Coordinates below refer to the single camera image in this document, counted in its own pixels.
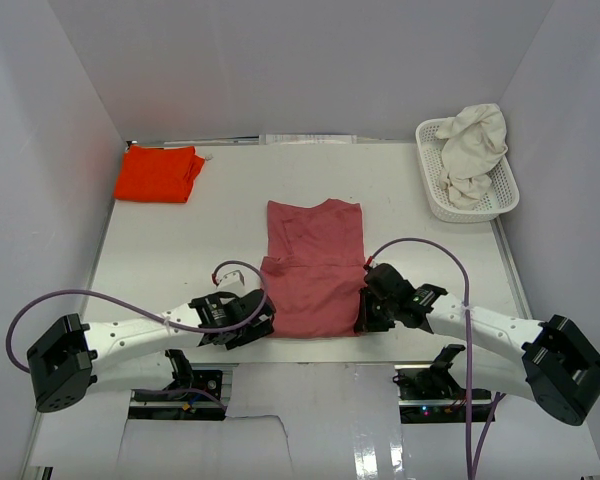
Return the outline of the pink t-shirt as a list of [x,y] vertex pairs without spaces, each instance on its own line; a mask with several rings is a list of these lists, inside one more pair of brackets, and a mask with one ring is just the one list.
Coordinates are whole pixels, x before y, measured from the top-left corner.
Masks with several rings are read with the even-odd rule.
[[361,206],[338,199],[314,207],[270,201],[267,233],[260,270],[276,308],[273,336],[352,336],[365,275]]

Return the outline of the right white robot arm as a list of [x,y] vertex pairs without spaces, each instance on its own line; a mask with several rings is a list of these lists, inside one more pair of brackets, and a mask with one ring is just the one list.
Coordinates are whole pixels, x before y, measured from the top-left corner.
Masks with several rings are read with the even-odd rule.
[[570,426],[582,425],[600,397],[600,353],[571,319],[465,307],[442,287],[413,287],[387,263],[364,270],[356,331],[387,332],[401,323],[452,338],[430,367],[439,396],[455,398],[472,380],[480,389],[532,400]]

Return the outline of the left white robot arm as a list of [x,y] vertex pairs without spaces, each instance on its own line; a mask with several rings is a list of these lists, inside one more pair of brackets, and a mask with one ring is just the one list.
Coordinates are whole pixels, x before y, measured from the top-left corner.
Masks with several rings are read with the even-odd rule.
[[276,308],[265,292],[240,297],[219,291],[152,317],[84,323],[77,314],[56,320],[26,357],[35,407],[55,413],[82,400],[104,372],[126,361],[167,350],[216,345],[227,350],[274,332]]

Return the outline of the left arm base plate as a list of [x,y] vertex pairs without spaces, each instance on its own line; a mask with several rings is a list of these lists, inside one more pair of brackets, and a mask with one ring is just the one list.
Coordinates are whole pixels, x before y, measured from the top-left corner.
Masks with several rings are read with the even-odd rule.
[[213,366],[194,366],[181,350],[167,350],[171,382],[158,393],[134,391],[130,420],[223,421],[232,372]]

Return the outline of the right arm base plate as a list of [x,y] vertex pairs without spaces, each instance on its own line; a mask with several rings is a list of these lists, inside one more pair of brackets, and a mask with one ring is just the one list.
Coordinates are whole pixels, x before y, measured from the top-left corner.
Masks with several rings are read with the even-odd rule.
[[392,380],[403,425],[466,421],[466,391],[450,376],[436,376],[428,365],[399,365]]

